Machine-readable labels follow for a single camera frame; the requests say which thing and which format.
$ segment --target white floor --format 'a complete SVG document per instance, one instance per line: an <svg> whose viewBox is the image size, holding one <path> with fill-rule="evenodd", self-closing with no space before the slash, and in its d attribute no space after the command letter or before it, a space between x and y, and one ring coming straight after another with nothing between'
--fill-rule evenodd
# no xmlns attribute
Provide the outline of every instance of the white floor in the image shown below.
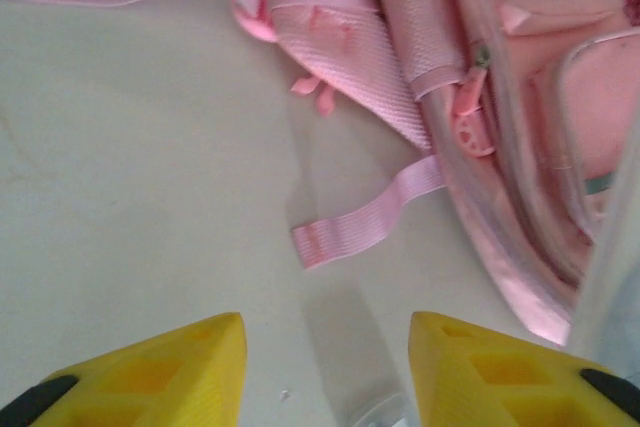
<svg viewBox="0 0 640 427"><path fill-rule="evenodd" d="M322 119L290 95L301 69L226 0L2 2L0 19L0 404L225 311L247 325L245 427L342 426L411 393L416 310L533 338L444 191L370 251L302 270L290 226L361 205L415 154L344 98Z"/></svg>

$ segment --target floor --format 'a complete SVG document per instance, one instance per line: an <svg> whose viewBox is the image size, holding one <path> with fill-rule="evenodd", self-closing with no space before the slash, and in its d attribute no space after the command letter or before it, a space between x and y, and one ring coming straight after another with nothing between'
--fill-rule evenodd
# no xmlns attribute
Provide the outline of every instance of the floor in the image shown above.
<svg viewBox="0 0 640 427"><path fill-rule="evenodd" d="M359 256L304 271L289 228L360 206L416 159L226 0L0 3L0 404L55 369L225 311L249 363L240 425L332 426L412 397L411 313L533 339L445 191Z"/></svg>

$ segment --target pink backpack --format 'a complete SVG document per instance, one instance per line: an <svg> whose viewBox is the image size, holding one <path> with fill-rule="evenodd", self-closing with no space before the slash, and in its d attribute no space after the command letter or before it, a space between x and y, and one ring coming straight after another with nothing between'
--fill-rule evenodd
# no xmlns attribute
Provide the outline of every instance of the pink backpack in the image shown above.
<svg viewBox="0 0 640 427"><path fill-rule="evenodd" d="M117 7L141 0L28 1ZM446 183L516 314L563 343L636 111L637 6L232 0L242 28L278 43L309 71L294 93L319 90L317 109L328 115L338 90L422 154L356 212L294 228L305 267L374 245L405 203Z"/></svg>

